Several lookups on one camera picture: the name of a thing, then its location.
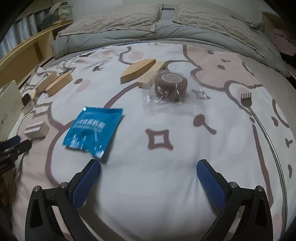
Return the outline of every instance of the tape roll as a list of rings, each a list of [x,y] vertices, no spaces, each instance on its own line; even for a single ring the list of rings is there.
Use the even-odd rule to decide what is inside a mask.
[[[186,95],[187,79],[171,71],[156,73],[155,79],[156,96],[163,101],[180,101]]]

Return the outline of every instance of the cardboard box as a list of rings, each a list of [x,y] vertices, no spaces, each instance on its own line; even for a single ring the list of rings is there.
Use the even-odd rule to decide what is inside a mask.
[[[7,139],[22,108],[22,95],[13,80],[0,89],[0,141]]]

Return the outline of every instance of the fork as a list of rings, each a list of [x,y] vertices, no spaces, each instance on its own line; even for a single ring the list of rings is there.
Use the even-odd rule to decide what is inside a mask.
[[[279,162],[279,158],[276,154],[276,151],[272,145],[272,142],[266,132],[266,130],[264,129],[263,125],[261,124],[260,120],[258,119],[258,117],[256,116],[256,114],[254,113],[254,111],[251,108],[252,105],[252,93],[245,93],[245,94],[241,94],[241,103],[244,107],[248,108],[248,110],[251,112],[251,114],[253,115],[253,117],[255,118],[255,120],[257,121],[258,125],[260,126],[268,144],[269,147],[271,149],[272,155],[274,157],[275,163],[276,163],[276,167],[278,169],[278,173],[279,173],[279,178],[280,178],[280,183],[281,183],[281,188],[282,188],[282,192],[283,192],[283,203],[284,203],[284,215],[285,215],[285,219],[284,219],[284,223],[283,223],[283,228],[282,228],[282,234],[285,232],[286,230],[286,225],[287,225],[287,211],[288,211],[288,204],[287,204],[287,189],[286,189],[286,184],[285,184],[285,179],[284,179],[284,174],[283,174],[283,170],[281,168],[281,164]]]

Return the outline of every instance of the blue plastic bag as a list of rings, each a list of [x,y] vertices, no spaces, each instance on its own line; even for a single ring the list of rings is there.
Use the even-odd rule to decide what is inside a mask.
[[[122,109],[84,107],[66,134],[63,145],[88,151],[100,159],[121,115]]]

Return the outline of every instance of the wooden shelf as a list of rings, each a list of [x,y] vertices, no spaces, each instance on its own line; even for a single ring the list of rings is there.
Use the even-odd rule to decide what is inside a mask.
[[[73,21],[63,22],[47,28],[20,43],[0,60],[0,87],[15,80],[17,84],[32,71],[36,65],[53,55],[51,42],[58,31],[71,25]]]

